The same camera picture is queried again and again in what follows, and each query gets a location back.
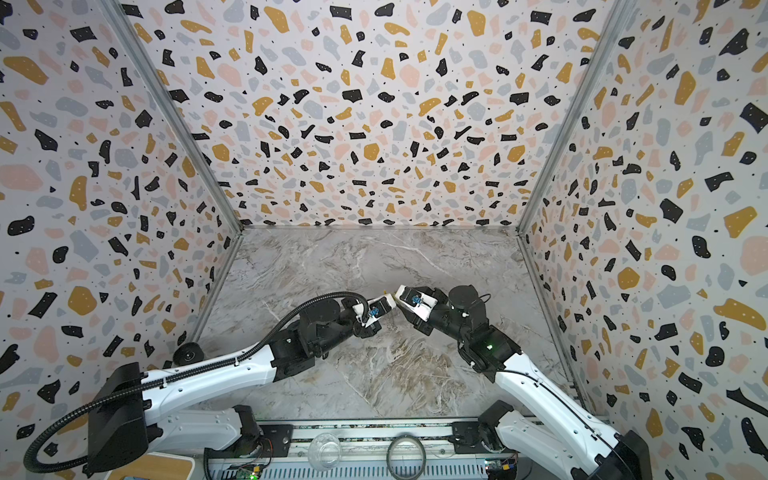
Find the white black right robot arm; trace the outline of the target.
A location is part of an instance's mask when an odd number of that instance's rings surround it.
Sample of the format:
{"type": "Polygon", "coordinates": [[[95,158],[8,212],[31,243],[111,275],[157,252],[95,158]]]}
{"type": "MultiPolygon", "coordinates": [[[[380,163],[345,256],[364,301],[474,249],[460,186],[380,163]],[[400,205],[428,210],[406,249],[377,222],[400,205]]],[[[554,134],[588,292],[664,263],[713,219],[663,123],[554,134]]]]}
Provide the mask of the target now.
{"type": "Polygon", "coordinates": [[[634,431],[621,434],[560,389],[517,342],[493,326],[472,285],[449,292],[398,288],[395,299],[420,332],[454,339],[461,358],[525,406],[532,423],[498,401],[478,419],[493,441],[530,458],[559,479],[650,479],[650,452],[634,431]]]}

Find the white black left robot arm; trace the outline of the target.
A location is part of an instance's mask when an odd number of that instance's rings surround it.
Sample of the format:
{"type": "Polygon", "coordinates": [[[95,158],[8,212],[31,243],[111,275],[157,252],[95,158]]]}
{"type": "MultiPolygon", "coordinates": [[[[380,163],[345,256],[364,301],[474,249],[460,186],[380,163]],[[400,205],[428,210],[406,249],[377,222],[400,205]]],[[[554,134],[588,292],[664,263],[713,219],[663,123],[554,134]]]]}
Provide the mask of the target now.
{"type": "Polygon", "coordinates": [[[202,360],[195,345],[185,344],[178,353],[183,362],[171,368],[119,367],[88,414],[84,473],[117,469],[159,448],[171,438],[162,421],[192,405],[296,376],[347,339],[376,335],[394,306],[388,294],[371,300],[353,292],[324,294],[295,307],[245,349],[202,360]]]}

